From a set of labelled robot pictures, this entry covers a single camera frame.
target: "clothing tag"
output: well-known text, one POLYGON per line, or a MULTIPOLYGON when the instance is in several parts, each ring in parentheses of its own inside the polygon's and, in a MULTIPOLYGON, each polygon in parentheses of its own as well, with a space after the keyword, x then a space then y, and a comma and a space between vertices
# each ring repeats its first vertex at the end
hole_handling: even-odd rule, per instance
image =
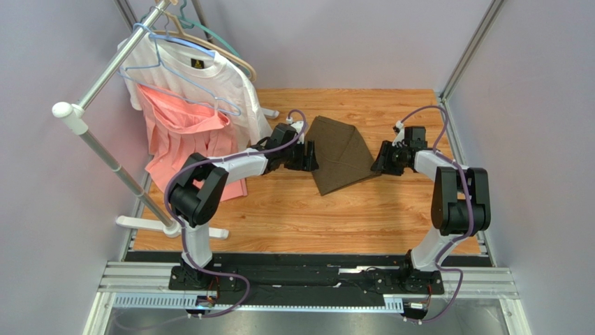
POLYGON ((205 68, 205 62, 199 59, 190 58, 190 66, 193 68, 205 68))

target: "brown garment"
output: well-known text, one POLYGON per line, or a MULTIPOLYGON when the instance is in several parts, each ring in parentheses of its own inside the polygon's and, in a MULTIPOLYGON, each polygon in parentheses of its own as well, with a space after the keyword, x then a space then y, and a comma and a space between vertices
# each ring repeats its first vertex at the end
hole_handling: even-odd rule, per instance
POLYGON ((380 175, 370 171, 374 158, 355 126, 316 117, 306 140, 316 146, 320 169, 312 174, 321 195, 380 175))

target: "wooden hanger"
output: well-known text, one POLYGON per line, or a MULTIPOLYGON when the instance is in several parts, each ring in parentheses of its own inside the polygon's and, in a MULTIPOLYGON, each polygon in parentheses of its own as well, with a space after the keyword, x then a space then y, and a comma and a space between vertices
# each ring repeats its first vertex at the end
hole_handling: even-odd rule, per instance
POLYGON ((192 42, 194 44, 198 44, 201 47, 206 47, 207 49, 211 49, 214 51, 217 51, 219 54, 221 54, 222 56, 224 56, 225 58, 229 59, 230 61, 232 61, 233 63, 236 63, 237 65, 245 68, 246 70, 248 70, 248 79, 250 79, 251 82, 256 80, 256 70, 254 70, 254 68, 252 67, 252 65, 248 64, 245 60, 240 59, 239 57, 235 56, 234 54, 232 54, 231 52, 218 47, 215 44, 209 43, 206 40, 203 40, 201 38, 198 38, 196 36, 192 36, 188 33, 186 33, 184 31, 184 28, 182 28, 182 25, 179 23, 179 20, 177 19, 177 16, 173 15, 172 13, 169 12, 163 12, 163 14, 167 15, 169 17, 169 19, 174 23, 177 31, 167 31, 167 33, 165 31, 154 31, 154 33, 158 34, 158 35, 166 35, 169 34, 172 37, 177 37, 177 38, 181 38, 182 40, 187 40, 189 42, 192 42))

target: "white shirt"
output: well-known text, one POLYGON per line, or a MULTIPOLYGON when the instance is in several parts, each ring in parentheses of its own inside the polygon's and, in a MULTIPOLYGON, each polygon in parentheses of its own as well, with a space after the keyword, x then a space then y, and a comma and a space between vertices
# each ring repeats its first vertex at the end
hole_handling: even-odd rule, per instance
MULTIPOLYGON (((196 84, 210 90, 215 96, 225 98, 241 109, 239 117, 227 115, 232 121, 237 138, 238 151, 244 150, 248 141, 257 143, 263 137, 271 135, 270 128, 256 95, 256 90, 246 75, 218 52, 214 58, 191 47, 157 40, 159 54, 167 66, 196 84), (204 62, 204 68, 192 67, 192 59, 204 62)), ((145 35, 122 64, 122 70, 129 66, 148 66, 157 64, 154 41, 145 35)), ((188 83, 181 77, 171 73, 163 66, 158 68, 131 69, 125 73, 141 83, 153 85, 175 92, 189 100, 214 105, 215 101, 206 91, 188 83)), ((124 80, 130 92, 131 104, 141 110, 138 100, 137 84, 131 80, 124 80)), ((223 102, 218 102, 220 109, 235 111, 223 102)))

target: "wooden tabletop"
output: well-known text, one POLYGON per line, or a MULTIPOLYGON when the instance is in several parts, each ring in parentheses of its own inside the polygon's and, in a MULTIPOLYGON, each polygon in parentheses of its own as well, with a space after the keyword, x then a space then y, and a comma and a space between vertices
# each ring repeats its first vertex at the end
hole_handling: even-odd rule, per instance
MULTIPOLYGON (((410 111, 436 103, 430 90, 263 89, 263 107, 280 111, 271 126, 284 122, 293 108, 308 122, 323 115, 358 128, 376 158, 383 140, 393 140, 392 126, 410 111)), ((406 126, 425 126, 431 145, 442 127, 437 110, 411 117, 406 126)), ((451 156, 446 136, 440 150, 451 156)), ((275 253, 405 253, 432 226, 433 183, 406 170, 396 177, 383 175, 320 196, 312 175, 278 169, 247 179, 248 196, 222 202, 211 226, 225 228, 225 241, 211 240, 213 251, 275 253)), ((152 185, 151 197, 163 207, 162 192, 152 185)), ((143 218, 155 218, 148 210, 143 218)), ((181 250, 180 238, 161 232, 139 231, 135 250, 181 250)), ((455 253, 477 254, 475 238, 455 253)))

